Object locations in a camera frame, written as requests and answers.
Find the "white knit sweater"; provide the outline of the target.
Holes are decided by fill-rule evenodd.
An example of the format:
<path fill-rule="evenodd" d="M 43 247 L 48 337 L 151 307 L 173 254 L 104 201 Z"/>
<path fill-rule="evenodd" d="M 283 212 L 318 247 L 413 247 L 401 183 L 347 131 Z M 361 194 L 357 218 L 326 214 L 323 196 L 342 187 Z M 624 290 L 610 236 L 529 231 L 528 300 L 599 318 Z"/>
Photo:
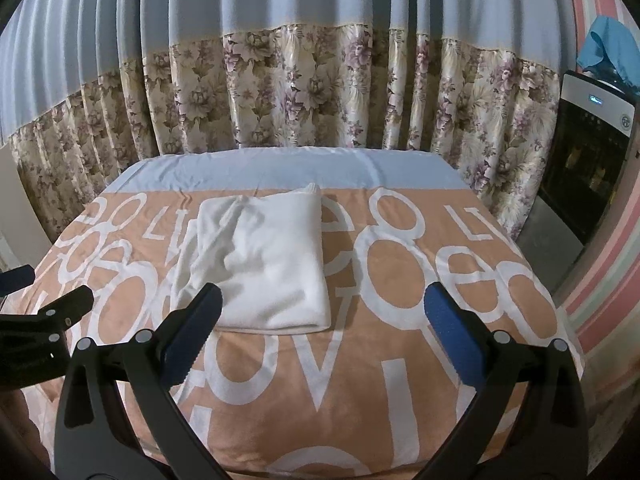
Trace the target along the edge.
<path fill-rule="evenodd" d="M 263 335 L 327 330 L 332 315 L 318 186 L 204 200 L 186 227 L 170 306 L 186 307 L 207 283 L 221 290 L 218 330 Z"/>

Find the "leaning white board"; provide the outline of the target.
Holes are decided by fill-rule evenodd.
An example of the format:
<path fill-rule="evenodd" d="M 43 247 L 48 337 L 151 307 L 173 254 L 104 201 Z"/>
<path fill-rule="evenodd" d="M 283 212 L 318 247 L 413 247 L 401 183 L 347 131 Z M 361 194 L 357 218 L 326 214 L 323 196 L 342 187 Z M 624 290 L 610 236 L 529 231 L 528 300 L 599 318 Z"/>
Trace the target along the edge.
<path fill-rule="evenodd" d="M 29 203 L 9 145 L 0 162 L 1 267 L 38 266 L 52 244 Z"/>

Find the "blue floral curtain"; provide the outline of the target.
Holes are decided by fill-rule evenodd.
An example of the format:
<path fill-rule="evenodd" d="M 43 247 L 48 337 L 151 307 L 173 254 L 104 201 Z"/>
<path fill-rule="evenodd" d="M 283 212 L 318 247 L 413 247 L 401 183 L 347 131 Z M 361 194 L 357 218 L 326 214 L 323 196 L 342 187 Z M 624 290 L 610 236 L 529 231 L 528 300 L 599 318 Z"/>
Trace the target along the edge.
<path fill-rule="evenodd" d="M 50 238 L 140 160 L 272 146 L 439 154 L 514 236 L 575 51 L 572 0 L 22 0 L 1 142 Z"/>

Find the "black glass door appliance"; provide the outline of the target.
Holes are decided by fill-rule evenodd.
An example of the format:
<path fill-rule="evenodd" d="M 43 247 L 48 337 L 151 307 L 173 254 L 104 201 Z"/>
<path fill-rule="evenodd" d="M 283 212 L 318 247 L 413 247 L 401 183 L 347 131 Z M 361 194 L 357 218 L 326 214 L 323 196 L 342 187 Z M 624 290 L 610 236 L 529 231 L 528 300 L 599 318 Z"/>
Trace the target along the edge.
<path fill-rule="evenodd" d="M 605 213 L 631 140 L 636 100 L 612 84 L 569 70 L 546 170 L 516 239 L 537 278 L 556 292 Z"/>

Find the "orange white lettered bedspread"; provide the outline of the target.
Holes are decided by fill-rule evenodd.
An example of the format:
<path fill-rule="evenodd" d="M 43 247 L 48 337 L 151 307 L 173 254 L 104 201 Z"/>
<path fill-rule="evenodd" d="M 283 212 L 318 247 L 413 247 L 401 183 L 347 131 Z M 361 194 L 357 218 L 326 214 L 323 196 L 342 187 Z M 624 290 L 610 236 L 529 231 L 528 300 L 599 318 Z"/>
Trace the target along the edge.
<path fill-rule="evenodd" d="M 441 157 L 348 148 L 138 162 L 73 216 L 8 310 L 86 285 L 94 304 L 68 342 L 119 344 L 214 283 L 224 314 L 171 394 L 216 460 L 242 476 L 405 479 L 473 396 L 423 312 L 434 282 L 521 344 L 572 338 Z"/>

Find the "blue cloth on appliance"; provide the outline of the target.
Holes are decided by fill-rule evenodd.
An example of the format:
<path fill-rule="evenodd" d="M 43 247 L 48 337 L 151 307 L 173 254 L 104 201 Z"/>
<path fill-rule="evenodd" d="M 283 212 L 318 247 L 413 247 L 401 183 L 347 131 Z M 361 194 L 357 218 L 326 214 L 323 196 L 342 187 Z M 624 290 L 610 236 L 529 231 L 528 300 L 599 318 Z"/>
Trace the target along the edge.
<path fill-rule="evenodd" d="M 598 77 L 612 76 L 639 94 L 639 48 L 630 30 L 615 18 L 599 15 L 594 20 L 577 64 Z"/>

